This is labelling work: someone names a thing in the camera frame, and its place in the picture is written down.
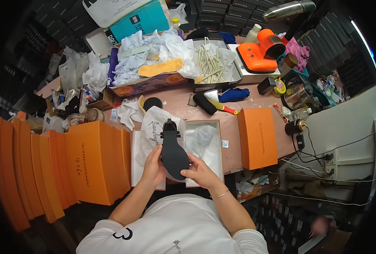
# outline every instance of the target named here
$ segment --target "blue cloth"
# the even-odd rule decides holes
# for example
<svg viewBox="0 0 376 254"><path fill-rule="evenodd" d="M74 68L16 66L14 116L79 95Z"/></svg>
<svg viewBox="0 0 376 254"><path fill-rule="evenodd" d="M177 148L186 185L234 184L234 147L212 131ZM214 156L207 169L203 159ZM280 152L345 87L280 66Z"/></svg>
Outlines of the blue cloth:
<svg viewBox="0 0 376 254"><path fill-rule="evenodd" d="M250 95L250 91L247 88L245 88L245 89L240 89L240 88L229 89L224 94L219 95L219 101L221 103L237 102L239 100L247 98L249 95Z"/></svg>
<svg viewBox="0 0 376 254"><path fill-rule="evenodd" d="M223 40L225 41L226 44L236 44L236 37L227 32L218 32L223 37Z"/></svg>

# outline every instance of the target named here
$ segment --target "purple paper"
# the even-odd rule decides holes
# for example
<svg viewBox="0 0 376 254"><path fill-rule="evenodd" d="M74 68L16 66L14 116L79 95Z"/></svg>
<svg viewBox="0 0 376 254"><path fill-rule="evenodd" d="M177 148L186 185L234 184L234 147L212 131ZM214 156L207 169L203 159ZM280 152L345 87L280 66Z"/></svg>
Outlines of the purple paper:
<svg viewBox="0 0 376 254"><path fill-rule="evenodd" d="M109 57L109 73L107 74L107 87L112 87L112 82L114 81L114 69L116 65L119 64L119 61L117 60L117 51L119 48L117 47L112 47L112 50L110 52L110 57Z"/></svg>

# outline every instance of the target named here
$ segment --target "power adapter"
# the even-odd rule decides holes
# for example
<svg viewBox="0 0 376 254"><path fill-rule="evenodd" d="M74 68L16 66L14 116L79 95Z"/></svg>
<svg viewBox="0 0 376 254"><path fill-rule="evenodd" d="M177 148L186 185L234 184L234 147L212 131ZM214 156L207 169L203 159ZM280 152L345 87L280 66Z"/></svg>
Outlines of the power adapter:
<svg viewBox="0 0 376 254"><path fill-rule="evenodd" d="M298 149L302 150L305 148L305 142L304 142L304 135L297 135L296 136L296 143L298 144Z"/></svg>

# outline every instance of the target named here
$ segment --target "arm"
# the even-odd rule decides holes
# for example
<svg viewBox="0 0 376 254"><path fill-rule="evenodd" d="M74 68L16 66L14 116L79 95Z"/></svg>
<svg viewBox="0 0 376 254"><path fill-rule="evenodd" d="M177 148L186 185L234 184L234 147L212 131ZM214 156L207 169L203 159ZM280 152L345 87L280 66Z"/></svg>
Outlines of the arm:
<svg viewBox="0 0 376 254"><path fill-rule="evenodd" d="M162 145L158 145L147 157L143 175L130 194L113 210L109 219L125 226L141 217L157 185L165 176L165 168L160 161Z"/></svg>
<svg viewBox="0 0 376 254"><path fill-rule="evenodd" d="M246 209L235 199L218 176L203 160L198 159L191 153L187 154L191 160L191 166L189 170L181 170L181 175L194 180L202 188L209 190L211 196L214 197L212 199L216 209L230 235L233 236L242 229L256 229Z"/></svg>

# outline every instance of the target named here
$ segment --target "white t-shirt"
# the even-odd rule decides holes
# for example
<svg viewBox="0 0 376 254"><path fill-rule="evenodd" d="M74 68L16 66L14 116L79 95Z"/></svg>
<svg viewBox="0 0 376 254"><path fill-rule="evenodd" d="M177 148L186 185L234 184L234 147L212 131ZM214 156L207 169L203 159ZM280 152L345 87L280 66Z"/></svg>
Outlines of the white t-shirt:
<svg viewBox="0 0 376 254"><path fill-rule="evenodd" d="M176 240L179 241L179 250L173 247ZM157 200L142 218L125 227L108 219L98 221L79 243L76 252L268 253L267 243L260 232L243 229L231 237L222 224L213 201L192 194L178 194Z"/></svg>

